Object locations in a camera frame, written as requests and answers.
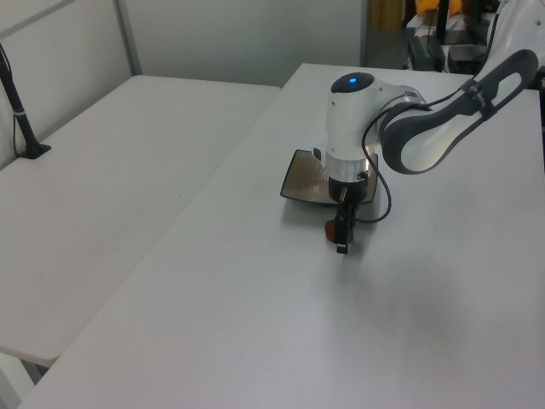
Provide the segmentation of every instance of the black stand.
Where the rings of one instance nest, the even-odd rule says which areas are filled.
[[[51,149],[48,145],[42,145],[36,140],[34,132],[28,117],[25,113],[25,108],[20,101],[19,93],[15,88],[13,75],[11,68],[9,67],[8,58],[3,52],[2,45],[0,44],[0,80],[2,81],[3,88],[6,90],[9,103],[14,111],[15,118],[19,124],[21,133],[25,138],[26,150],[20,155],[22,158],[36,159]]]

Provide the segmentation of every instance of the white tabletop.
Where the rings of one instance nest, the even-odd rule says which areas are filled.
[[[433,171],[382,166],[392,214],[341,256],[324,238],[334,210],[279,191],[355,70],[301,66],[22,408],[542,406],[537,93]],[[465,79],[366,71],[429,100]]]
[[[0,351],[50,365],[279,89],[135,77],[0,172]]]

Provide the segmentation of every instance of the cable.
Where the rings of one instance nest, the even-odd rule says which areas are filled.
[[[438,100],[433,101],[433,102],[429,102],[428,104],[419,104],[419,103],[410,104],[407,107],[405,107],[400,113],[398,113],[398,115],[405,112],[405,111],[408,111],[410,109],[419,109],[419,110],[428,109],[429,107],[433,107],[434,105],[437,105],[437,104],[440,104],[441,102],[447,101],[452,96],[454,96],[456,94],[456,92],[458,92],[458,90],[454,91],[450,95],[447,95],[446,97],[443,97],[443,98],[438,99]],[[378,222],[386,219],[387,216],[390,214],[390,211],[392,210],[392,192],[390,192],[390,187],[386,183],[386,180],[384,179],[384,176],[382,175],[382,173],[378,170],[378,167],[376,166],[375,162],[373,162],[373,159],[371,158],[371,156],[369,155],[369,152],[367,151],[367,146],[365,145],[365,140],[367,139],[367,134],[369,134],[370,130],[373,128],[373,126],[375,126],[375,124],[378,122],[378,120],[380,118],[382,118],[384,115],[386,115],[387,113],[389,113],[391,109],[392,108],[390,107],[386,111],[382,111],[381,113],[379,113],[370,122],[370,124],[365,129],[365,132],[364,132],[364,135],[362,136],[362,141],[361,141],[361,147],[362,147],[362,149],[364,151],[365,158],[369,161],[369,165],[376,172],[376,176],[381,180],[381,183],[384,186],[384,190],[386,190],[386,195],[388,197],[388,205],[387,205],[386,211],[384,212],[384,214],[382,216],[380,216],[380,217],[378,217],[376,219],[372,219],[372,220],[358,219],[356,217],[355,221],[358,222],[358,223],[363,223],[363,224],[378,223]]]
[[[17,152],[17,144],[15,142],[15,114],[14,114],[14,153],[15,153],[15,157],[18,158],[19,153]]]
[[[486,46],[485,58],[483,59],[483,62],[480,65],[479,72],[480,70],[483,69],[483,66],[485,66],[485,63],[488,61],[488,56],[491,53],[492,42],[494,41],[494,35],[496,34],[496,25],[497,25],[497,20],[499,17],[500,17],[499,13],[496,13],[496,15],[494,16],[494,21],[492,22],[492,31],[490,32],[490,41],[488,42],[488,45]]]
[[[9,75],[11,77],[13,77],[13,73],[11,71],[11,65],[9,64],[9,58],[6,55],[6,52],[4,51],[3,46],[2,46],[1,43],[0,43],[0,56],[2,56],[2,59],[6,62],[6,66],[8,66]],[[14,143],[14,154],[15,154],[15,157],[18,158],[19,153],[17,152],[17,143],[16,143],[16,140],[15,140],[15,135],[16,135],[16,133],[15,133],[15,123],[16,123],[16,118],[15,118],[15,112],[14,112],[13,143]]]
[[[432,49],[429,48],[429,38],[430,38],[430,33],[432,31],[433,17],[435,17],[435,13],[438,11],[438,9],[439,9],[439,3],[435,7],[435,9],[433,9],[432,16],[429,19],[429,26],[427,26],[426,48],[427,48],[427,52],[432,56],[432,58],[437,58],[437,57],[435,56],[434,53],[432,53]],[[442,72],[446,72],[444,67],[442,67],[441,70]]]
[[[365,158],[369,161],[369,164],[371,166],[371,168],[373,168],[373,170],[375,171],[376,173],[376,176],[381,180],[381,183],[382,185],[384,186],[384,189],[386,190],[386,195],[388,196],[388,207],[386,209],[386,211],[384,212],[384,214],[376,219],[373,219],[373,220],[363,220],[363,219],[358,219],[357,217],[355,218],[355,221],[356,222],[359,222],[359,223],[363,223],[363,224],[372,224],[372,223],[378,223],[380,222],[381,220],[384,220],[387,218],[387,216],[390,214],[390,210],[392,209],[392,193],[390,192],[390,187],[388,187],[388,184],[386,183],[386,180],[384,179],[384,176],[382,176],[382,173],[378,170],[378,167],[376,166],[375,162],[373,162],[373,159],[371,158],[371,156],[369,155],[369,152],[367,152],[367,147],[365,146],[365,140],[367,139],[367,134],[369,134],[369,131],[371,130],[371,128],[373,128],[373,126],[378,122],[378,120],[380,118],[382,118],[384,115],[386,115],[387,113],[390,112],[390,109],[392,108],[389,108],[387,109],[386,111],[382,111],[381,113],[379,113],[371,122],[370,124],[367,126],[367,128],[365,129],[365,132],[364,132],[364,135],[362,137],[362,141],[361,141],[361,147],[362,149],[364,150],[364,155],[365,155]]]
[[[3,49],[2,43],[0,43],[0,55],[2,55],[2,59],[6,61],[6,65],[8,66],[8,71],[11,74],[11,65],[9,64],[9,58],[8,55],[6,55],[6,52]]]

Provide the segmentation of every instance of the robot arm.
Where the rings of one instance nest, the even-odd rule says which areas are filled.
[[[526,88],[545,64],[545,0],[512,0],[502,6],[489,59],[476,78],[432,111],[399,114],[403,108],[397,107],[382,121],[382,154],[393,170],[431,170]]]
[[[367,151],[372,153],[380,143],[390,168],[410,175],[423,173],[507,105],[545,64],[545,0],[503,0],[493,27],[496,33],[479,75],[433,108],[416,90],[382,83],[370,74],[349,74],[333,84],[324,159],[330,196],[339,204],[337,252],[347,252],[369,166],[362,135],[374,118],[385,115],[376,132],[366,138]]]

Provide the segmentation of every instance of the black pole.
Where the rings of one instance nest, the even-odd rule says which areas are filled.
[[[439,15],[435,35],[441,44],[445,43],[446,21],[449,15],[449,0],[439,0]]]
[[[37,141],[28,117],[26,116],[25,108],[20,101],[19,93],[15,88],[13,74],[8,63],[8,57],[3,51],[3,47],[0,44],[0,80],[2,81],[3,88],[6,90],[6,95],[9,99],[9,104],[14,111],[14,115],[17,118],[20,131],[23,134],[26,142],[26,150],[20,155],[22,158],[36,159],[46,153],[51,147],[48,145],[42,145]]]

